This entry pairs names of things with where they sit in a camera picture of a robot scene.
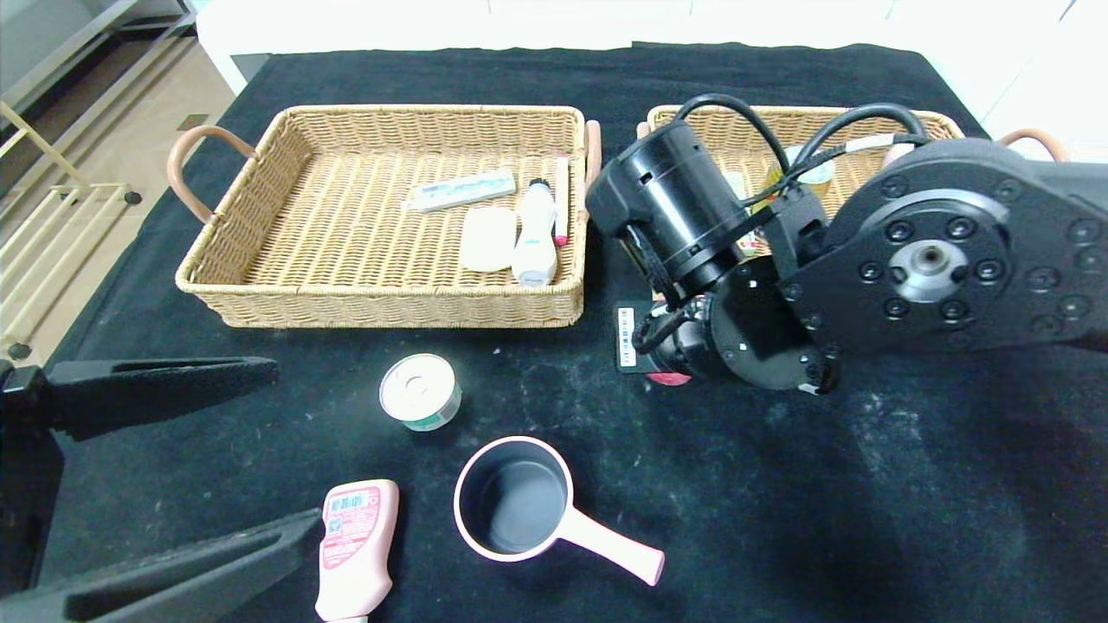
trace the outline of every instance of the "barcode label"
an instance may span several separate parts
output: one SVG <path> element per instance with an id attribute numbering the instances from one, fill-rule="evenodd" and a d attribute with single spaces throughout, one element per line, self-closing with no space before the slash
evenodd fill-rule
<path id="1" fill-rule="evenodd" d="M 632 346 L 630 336 L 635 330 L 635 309 L 633 307 L 620 307 L 616 314 L 616 325 L 619 329 L 619 367 L 634 368 L 637 362 L 635 347 Z"/>
<path id="2" fill-rule="evenodd" d="M 353 493 L 351 496 L 335 498 L 331 500 L 331 512 L 338 512 L 346 509 L 357 508 L 365 503 L 366 503 L 365 493 Z"/>

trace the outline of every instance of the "bolt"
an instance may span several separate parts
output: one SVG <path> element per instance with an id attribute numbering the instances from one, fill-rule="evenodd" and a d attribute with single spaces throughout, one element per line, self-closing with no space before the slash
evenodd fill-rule
<path id="1" fill-rule="evenodd" d="M 1058 302 L 1058 312 L 1069 320 L 1083 318 L 1091 308 L 1092 304 L 1089 303 L 1089 299 L 1077 294 L 1063 297 Z"/>
<path id="2" fill-rule="evenodd" d="M 800 321 L 804 324 L 806 329 L 814 331 L 823 326 L 823 316 L 820 316 L 818 313 L 813 312 L 801 318 Z"/>
<path id="3" fill-rule="evenodd" d="M 946 235 L 955 241 L 964 241 L 977 231 L 977 224 L 965 216 L 955 216 L 946 224 Z"/>
<path id="4" fill-rule="evenodd" d="M 1066 233 L 1066 237 L 1069 238 L 1069 242 L 1079 245 L 1095 243 L 1100 237 L 1100 223 L 1091 218 L 1074 221 L 1074 224 L 1069 226 L 1069 232 Z"/>
<path id="5" fill-rule="evenodd" d="M 890 318 L 903 318 L 907 316 L 910 307 L 903 298 L 890 298 L 885 302 L 885 314 Z"/>
<path id="6" fill-rule="evenodd" d="M 946 318 L 947 320 L 961 320 L 966 317 L 966 314 L 970 313 L 970 307 L 961 300 L 951 299 L 943 304 L 940 308 L 940 313 L 943 315 L 943 318 Z"/>
<path id="7" fill-rule="evenodd" d="M 863 282 L 873 283 L 881 278 L 881 266 L 876 262 L 863 262 L 858 267 L 858 276 L 862 277 Z"/>
<path id="8" fill-rule="evenodd" d="M 902 243 L 912 237 L 915 227 L 907 221 L 895 221 L 885 227 L 885 236 L 894 243 Z"/>
<path id="9" fill-rule="evenodd" d="M 999 259 L 982 259 L 977 263 L 976 273 L 983 282 L 995 282 L 1004 276 L 1004 264 Z"/>
<path id="10" fill-rule="evenodd" d="M 1090 247 L 1077 254 L 1077 267 L 1086 273 L 1100 273 L 1108 264 L 1108 255 L 1102 248 Z"/>
<path id="11" fill-rule="evenodd" d="M 1058 270 L 1049 266 L 1039 266 L 1027 272 L 1027 287 L 1032 292 L 1049 292 L 1060 280 L 1061 275 L 1058 274 Z"/>
<path id="12" fill-rule="evenodd" d="M 1061 330 L 1061 320 L 1057 316 L 1036 316 L 1032 320 L 1030 330 L 1037 335 L 1055 335 Z"/>
<path id="13" fill-rule="evenodd" d="M 804 288 L 800 287 L 800 284 L 789 284 L 781 292 L 786 300 L 799 300 L 804 295 Z"/>
<path id="14" fill-rule="evenodd" d="M 1005 203 L 1016 201 L 1023 193 L 1024 187 L 1015 180 L 1005 180 L 993 190 L 993 196 Z"/>
<path id="15" fill-rule="evenodd" d="M 907 193 L 907 178 L 903 175 L 890 175 L 881 183 L 881 194 L 894 200 Z"/>

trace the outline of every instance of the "white soap bar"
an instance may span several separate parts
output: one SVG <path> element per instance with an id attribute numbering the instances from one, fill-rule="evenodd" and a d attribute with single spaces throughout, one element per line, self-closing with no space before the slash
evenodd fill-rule
<path id="1" fill-rule="evenodd" d="M 462 267 L 495 273 L 512 265 L 515 248 L 515 211 L 506 207 L 473 207 L 462 222 Z"/>

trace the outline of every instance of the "basket handle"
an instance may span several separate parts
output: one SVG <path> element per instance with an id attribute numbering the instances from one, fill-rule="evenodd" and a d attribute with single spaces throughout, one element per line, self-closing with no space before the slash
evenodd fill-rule
<path id="1" fill-rule="evenodd" d="M 585 190 L 601 174 L 601 122 L 585 123 Z"/>
<path id="2" fill-rule="evenodd" d="M 181 200 L 188 210 L 193 211 L 193 214 L 201 219 L 201 223 L 207 225 L 212 221 L 212 211 L 204 205 L 201 200 L 196 198 L 193 191 L 189 190 L 188 185 L 185 184 L 185 156 L 192 151 L 193 145 L 195 145 L 204 136 L 218 136 L 224 141 L 230 143 L 230 146 L 238 150 L 238 153 L 246 157 L 257 159 L 258 153 L 254 151 L 246 141 L 235 136 L 230 132 L 219 127 L 218 125 L 197 125 L 192 130 L 188 130 L 177 139 L 177 142 L 173 144 L 173 149 L 170 150 L 170 159 L 165 163 L 165 176 L 170 180 L 170 187 L 176 193 L 177 198 Z"/>

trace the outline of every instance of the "black tablecloth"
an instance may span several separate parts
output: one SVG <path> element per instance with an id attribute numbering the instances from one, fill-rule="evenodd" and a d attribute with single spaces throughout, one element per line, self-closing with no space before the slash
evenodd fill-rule
<path id="1" fill-rule="evenodd" d="M 256 141 L 294 104 L 568 104 L 605 156 L 659 103 L 893 101 L 981 127 L 917 54 L 741 45 L 275 57 L 220 125 Z M 243 161 L 206 142 L 186 167 L 214 205 Z M 390 478 L 401 520 L 379 621 L 1108 620 L 1108 357 L 1066 347 L 849 360 L 825 397 L 620 376 L 611 306 L 647 293 L 591 232 L 586 312 L 555 330 L 244 330 L 173 273 L 199 225 L 163 196 L 54 360 L 258 355 L 281 382 L 174 421 L 66 443 L 43 581 L 318 505 Z M 386 368 L 449 359 L 458 418 L 416 435 L 377 402 Z M 650 589 L 556 544 L 513 565 L 459 538 L 454 479 L 494 438 L 566 457 L 579 507 L 666 551 Z M 312 621 L 315 561 L 228 620 Z"/>

